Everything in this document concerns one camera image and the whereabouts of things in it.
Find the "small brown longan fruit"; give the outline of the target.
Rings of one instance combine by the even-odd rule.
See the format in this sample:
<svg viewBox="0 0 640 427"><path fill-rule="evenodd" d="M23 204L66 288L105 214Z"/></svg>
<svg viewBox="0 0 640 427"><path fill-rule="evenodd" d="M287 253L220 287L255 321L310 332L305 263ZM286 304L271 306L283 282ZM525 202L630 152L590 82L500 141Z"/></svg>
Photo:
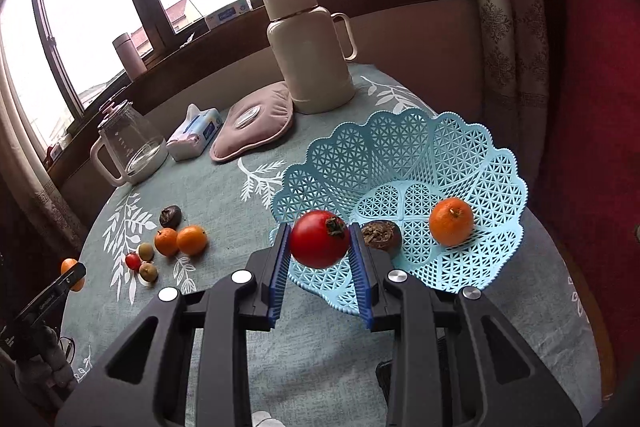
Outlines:
<svg viewBox="0 0 640 427"><path fill-rule="evenodd" d="M143 262L151 262L154 257L154 248L150 243L141 243L137 249L138 256Z"/></svg>

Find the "red tomato fruit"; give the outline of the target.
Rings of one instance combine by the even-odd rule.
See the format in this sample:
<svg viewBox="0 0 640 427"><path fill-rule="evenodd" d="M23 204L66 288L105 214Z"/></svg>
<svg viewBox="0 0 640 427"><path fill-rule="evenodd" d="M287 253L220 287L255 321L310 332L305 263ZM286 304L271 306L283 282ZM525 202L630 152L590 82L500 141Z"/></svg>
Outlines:
<svg viewBox="0 0 640 427"><path fill-rule="evenodd" d="M290 236L291 256L310 269L326 269L339 262L349 248L346 223L326 210L311 210L300 217Z"/></svg>

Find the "large orange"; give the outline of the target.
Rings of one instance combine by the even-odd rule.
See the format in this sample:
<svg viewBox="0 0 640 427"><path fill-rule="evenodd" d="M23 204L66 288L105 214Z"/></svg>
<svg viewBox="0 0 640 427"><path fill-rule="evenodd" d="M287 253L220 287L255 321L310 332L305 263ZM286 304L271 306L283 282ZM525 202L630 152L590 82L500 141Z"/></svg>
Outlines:
<svg viewBox="0 0 640 427"><path fill-rule="evenodd" d="M85 286L86 267L82 263L79 263L76 259L67 258L62 262L61 274L66 277L68 283L73 283L70 286L71 291L81 291Z"/></svg>

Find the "small red cherry tomato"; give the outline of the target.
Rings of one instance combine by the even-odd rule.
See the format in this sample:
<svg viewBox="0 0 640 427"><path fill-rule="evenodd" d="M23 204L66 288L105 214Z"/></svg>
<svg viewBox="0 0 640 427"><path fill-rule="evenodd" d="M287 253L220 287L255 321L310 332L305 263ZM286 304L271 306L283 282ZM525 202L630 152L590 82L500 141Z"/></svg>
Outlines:
<svg viewBox="0 0 640 427"><path fill-rule="evenodd" d="M136 253L129 253L126 254L125 263L130 270L138 272L142 265L142 260Z"/></svg>

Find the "small round tangerine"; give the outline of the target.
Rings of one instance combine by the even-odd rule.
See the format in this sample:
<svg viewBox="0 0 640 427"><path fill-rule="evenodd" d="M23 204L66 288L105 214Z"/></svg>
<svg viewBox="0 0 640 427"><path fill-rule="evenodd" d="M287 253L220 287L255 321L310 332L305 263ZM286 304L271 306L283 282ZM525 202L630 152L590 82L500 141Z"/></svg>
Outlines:
<svg viewBox="0 0 640 427"><path fill-rule="evenodd" d="M177 233L176 243L183 254L197 256L207 247L208 236L199 225L188 225Z"/></svg>

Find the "left patterned curtain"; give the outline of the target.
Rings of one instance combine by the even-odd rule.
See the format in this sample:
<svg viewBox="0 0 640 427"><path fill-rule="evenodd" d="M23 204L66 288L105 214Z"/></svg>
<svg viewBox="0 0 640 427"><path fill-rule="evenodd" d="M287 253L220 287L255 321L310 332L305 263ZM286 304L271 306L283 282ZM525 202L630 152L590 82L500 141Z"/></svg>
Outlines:
<svg viewBox="0 0 640 427"><path fill-rule="evenodd" d="M87 229L43 168L1 71L1 176L36 232L63 258L77 256Z"/></svg>

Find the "patterned curtain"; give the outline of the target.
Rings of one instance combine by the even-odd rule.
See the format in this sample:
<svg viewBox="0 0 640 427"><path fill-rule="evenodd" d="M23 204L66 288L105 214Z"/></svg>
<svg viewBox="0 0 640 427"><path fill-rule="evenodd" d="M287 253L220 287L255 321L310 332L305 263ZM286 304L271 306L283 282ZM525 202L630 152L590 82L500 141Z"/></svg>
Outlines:
<svg viewBox="0 0 640 427"><path fill-rule="evenodd" d="M549 45L544 0L477 0L483 43L483 118L529 186L546 137Z"/></svg>
<svg viewBox="0 0 640 427"><path fill-rule="evenodd" d="M63 258L77 256L87 229L43 168L1 71L1 176L36 232Z"/></svg>

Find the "small tangerine with stem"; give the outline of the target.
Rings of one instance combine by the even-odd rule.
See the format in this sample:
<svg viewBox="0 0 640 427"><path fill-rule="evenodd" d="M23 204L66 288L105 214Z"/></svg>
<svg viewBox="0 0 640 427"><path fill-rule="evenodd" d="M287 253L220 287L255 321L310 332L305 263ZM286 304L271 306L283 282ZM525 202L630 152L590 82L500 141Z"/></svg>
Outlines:
<svg viewBox="0 0 640 427"><path fill-rule="evenodd" d="M154 236L155 249L165 257L172 257L178 253L178 232L172 228L162 228Z"/></svg>

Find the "brown mangosteen in basket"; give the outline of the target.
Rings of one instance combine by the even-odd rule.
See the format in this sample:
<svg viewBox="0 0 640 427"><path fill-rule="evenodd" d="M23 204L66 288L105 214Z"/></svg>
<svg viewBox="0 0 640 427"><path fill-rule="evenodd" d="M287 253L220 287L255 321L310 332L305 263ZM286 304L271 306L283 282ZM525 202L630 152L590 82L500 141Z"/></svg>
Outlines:
<svg viewBox="0 0 640 427"><path fill-rule="evenodd" d="M373 220L360 227L364 243L370 248L385 251L392 259L401 251L401 231L398 225L388 220Z"/></svg>

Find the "green leaf-print tablecloth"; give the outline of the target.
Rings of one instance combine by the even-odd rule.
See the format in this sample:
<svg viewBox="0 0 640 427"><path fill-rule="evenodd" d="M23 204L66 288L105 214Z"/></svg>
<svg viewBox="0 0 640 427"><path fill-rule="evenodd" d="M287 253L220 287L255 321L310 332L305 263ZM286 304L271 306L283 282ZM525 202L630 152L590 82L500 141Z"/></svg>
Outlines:
<svg viewBox="0 0 640 427"><path fill-rule="evenodd" d="M201 291L244 267L269 243L270 200L284 170L305 158L308 145L342 122L361 124L379 110L397 112L419 98L371 65L350 69L357 93L335 112L299 115L285 137L237 161L208 156L168 160L139 185L110 188L82 247L85 287L68 298L62 331L75 343L73 369L86 377L98 358L158 291L141 282L122 258L149 242L160 210L180 207L188 225L204 228L208 251L196 258L156 256L158 286ZM518 251L487 289L573 400L583 419L601 406L601 373L591 325L558 248L530 211ZM289 426L379 426L386 405L375 378L392 354L393 337L373 334L363 321L321 297L288 284L280 320L269 333L247 336L250 401Z"/></svg>

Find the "dark brown mangosteen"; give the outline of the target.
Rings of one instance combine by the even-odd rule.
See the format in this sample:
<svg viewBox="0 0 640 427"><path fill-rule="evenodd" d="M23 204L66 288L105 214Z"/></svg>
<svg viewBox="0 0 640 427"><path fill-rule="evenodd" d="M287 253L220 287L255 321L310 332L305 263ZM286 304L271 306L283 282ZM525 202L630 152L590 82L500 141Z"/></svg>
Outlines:
<svg viewBox="0 0 640 427"><path fill-rule="evenodd" d="M177 205L165 207L158 218L163 228L177 230L182 221L182 210Z"/></svg>

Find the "tangerine in basket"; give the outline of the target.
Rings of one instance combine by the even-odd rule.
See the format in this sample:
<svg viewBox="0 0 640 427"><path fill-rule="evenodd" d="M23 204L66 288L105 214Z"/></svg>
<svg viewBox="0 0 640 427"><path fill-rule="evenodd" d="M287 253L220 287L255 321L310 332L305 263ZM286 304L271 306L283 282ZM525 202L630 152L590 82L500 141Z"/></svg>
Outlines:
<svg viewBox="0 0 640 427"><path fill-rule="evenodd" d="M464 243L474 229L471 206L457 197L439 202L432 210L428 227L435 241L445 247Z"/></svg>

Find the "light blue plastic basket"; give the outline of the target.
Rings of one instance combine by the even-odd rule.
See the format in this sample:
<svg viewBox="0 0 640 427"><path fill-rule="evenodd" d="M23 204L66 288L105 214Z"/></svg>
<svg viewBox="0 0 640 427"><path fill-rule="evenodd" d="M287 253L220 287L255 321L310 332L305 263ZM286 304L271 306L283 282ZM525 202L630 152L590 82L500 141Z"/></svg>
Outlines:
<svg viewBox="0 0 640 427"><path fill-rule="evenodd" d="M486 127L414 108L345 122L311 142L305 160L283 173L271 211L278 223L310 210L360 225L393 221L401 233L395 267L455 293L486 288L515 254L527 196L515 156L495 147ZM439 244L428 228L434 207L450 197L469 204L474 220L471 236L456 247Z"/></svg>

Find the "tissue pack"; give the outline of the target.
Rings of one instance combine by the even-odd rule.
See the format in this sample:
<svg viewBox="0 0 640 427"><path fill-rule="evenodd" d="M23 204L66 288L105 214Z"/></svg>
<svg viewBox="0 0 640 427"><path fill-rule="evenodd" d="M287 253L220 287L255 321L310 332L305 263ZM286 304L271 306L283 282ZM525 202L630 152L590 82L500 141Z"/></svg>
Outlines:
<svg viewBox="0 0 640 427"><path fill-rule="evenodd" d="M174 161L198 157L224 124L216 108L199 109L191 103L186 108L186 118L166 142Z"/></svg>

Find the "red quilted fabric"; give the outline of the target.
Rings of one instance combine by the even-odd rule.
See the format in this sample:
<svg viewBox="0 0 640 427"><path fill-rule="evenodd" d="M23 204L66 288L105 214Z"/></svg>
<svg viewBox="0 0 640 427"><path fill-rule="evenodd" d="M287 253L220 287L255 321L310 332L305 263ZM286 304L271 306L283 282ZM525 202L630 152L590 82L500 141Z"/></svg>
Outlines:
<svg viewBox="0 0 640 427"><path fill-rule="evenodd" d="M533 208L570 265L603 391L639 358L639 0L544 0L550 105Z"/></svg>

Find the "pink hot water pad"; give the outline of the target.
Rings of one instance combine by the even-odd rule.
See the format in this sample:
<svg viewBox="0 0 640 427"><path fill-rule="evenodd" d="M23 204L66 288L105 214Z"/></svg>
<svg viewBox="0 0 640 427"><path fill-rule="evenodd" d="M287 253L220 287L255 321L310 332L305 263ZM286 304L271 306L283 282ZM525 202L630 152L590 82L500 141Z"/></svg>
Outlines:
<svg viewBox="0 0 640 427"><path fill-rule="evenodd" d="M293 101L285 82L268 84L230 107L209 157L226 162L276 141L288 132L293 118Z"/></svg>

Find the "pink tumbler on windowsill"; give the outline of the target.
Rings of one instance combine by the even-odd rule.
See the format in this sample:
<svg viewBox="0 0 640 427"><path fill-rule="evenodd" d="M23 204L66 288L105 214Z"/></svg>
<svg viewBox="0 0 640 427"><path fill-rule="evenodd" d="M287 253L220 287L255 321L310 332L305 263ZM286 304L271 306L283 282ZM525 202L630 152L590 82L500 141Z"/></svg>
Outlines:
<svg viewBox="0 0 640 427"><path fill-rule="evenodd" d="M146 66L128 32L114 39L113 46L130 80L136 80L146 72Z"/></svg>

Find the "cream thermos flask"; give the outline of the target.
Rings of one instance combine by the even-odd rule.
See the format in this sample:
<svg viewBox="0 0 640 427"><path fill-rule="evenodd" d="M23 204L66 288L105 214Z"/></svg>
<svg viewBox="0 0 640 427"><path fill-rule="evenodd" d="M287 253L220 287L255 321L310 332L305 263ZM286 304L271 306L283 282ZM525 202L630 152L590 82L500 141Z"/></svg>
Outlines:
<svg viewBox="0 0 640 427"><path fill-rule="evenodd" d="M355 96L347 64L358 54L349 17L317 0L262 2L270 48L295 108L318 114L347 104Z"/></svg>

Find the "white box on windowsill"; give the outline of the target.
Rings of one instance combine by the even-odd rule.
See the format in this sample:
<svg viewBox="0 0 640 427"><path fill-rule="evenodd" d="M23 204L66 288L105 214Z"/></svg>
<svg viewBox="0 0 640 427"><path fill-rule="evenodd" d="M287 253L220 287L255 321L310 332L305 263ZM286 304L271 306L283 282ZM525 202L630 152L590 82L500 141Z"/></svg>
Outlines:
<svg viewBox="0 0 640 427"><path fill-rule="evenodd" d="M253 9L250 0L236 0L213 13L206 15L205 23L208 30L212 30L222 24L228 23Z"/></svg>

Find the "right patterned curtain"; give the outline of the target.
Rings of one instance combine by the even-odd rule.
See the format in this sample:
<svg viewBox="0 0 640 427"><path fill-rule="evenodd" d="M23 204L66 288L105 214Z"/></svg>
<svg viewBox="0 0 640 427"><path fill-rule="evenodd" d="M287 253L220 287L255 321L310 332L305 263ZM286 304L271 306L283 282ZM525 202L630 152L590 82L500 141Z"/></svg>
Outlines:
<svg viewBox="0 0 640 427"><path fill-rule="evenodd" d="M483 43L483 118L529 186L546 137L549 45L544 0L477 0Z"/></svg>

